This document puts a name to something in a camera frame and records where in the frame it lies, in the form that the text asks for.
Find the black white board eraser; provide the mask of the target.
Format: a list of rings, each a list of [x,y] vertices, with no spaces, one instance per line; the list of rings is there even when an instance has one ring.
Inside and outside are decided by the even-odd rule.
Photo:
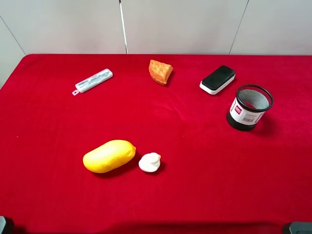
[[[222,65],[210,73],[201,82],[199,87],[210,95],[216,95],[229,85],[235,78],[235,71]]]

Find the red tablecloth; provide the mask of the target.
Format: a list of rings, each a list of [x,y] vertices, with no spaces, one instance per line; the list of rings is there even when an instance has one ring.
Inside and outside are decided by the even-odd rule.
[[[172,65],[155,82],[150,60]],[[216,95],[200,82],[220,66]],[[109,69],[84,93],[75,85]],[[226,116],[238,88],[273,106],[250,131]],[[111,140],[136,147],[106,173],[83,165]],[[138,162],[161,155],[147,173]],[[0,91],[0,213],[23,234],[280,233],[312,219],[310,56],[44,55],[21,59]]]

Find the orange waffle sponge piece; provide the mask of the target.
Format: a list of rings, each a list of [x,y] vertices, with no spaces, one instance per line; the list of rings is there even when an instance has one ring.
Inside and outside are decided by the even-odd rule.
[[[152,79],[161,85],[166,85],[168,78],[173,71],[172,65],[162,63],[156,60],[150,60],[149,73]]]

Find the yellow toy mango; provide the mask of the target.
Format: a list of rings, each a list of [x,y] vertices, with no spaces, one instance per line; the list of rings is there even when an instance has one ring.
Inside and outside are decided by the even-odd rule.
[[[134,158],[136,147],[126,140],[111,140],[86,153],[83,165],[93,173],[106,173]]]

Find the grey plastic cutlery case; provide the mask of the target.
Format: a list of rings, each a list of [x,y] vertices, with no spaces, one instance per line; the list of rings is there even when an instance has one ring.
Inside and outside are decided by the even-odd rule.
[[[78,93],[84,93],[112,77],[113,77],[112,71],[110,71],[109,69],[104,69],[92,75],[91,77],[77,83],[75,85],[76,89],[72,92],[72,95],[75,96]]]

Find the black mesh pen holder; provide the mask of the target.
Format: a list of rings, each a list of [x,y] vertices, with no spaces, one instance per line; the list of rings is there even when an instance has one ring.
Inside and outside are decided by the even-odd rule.
[[[226,119],[234,129],[250,131],[272,106],[273,96],[267,89],[254,84],[242,85],[235,94]]]

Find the white rubber duck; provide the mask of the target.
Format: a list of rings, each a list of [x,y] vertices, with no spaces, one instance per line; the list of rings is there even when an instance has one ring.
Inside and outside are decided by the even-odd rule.
[[[160,167],[161,155],[158,153],[145,154],[138,162],[139,168],[147,173],[156,172]]]

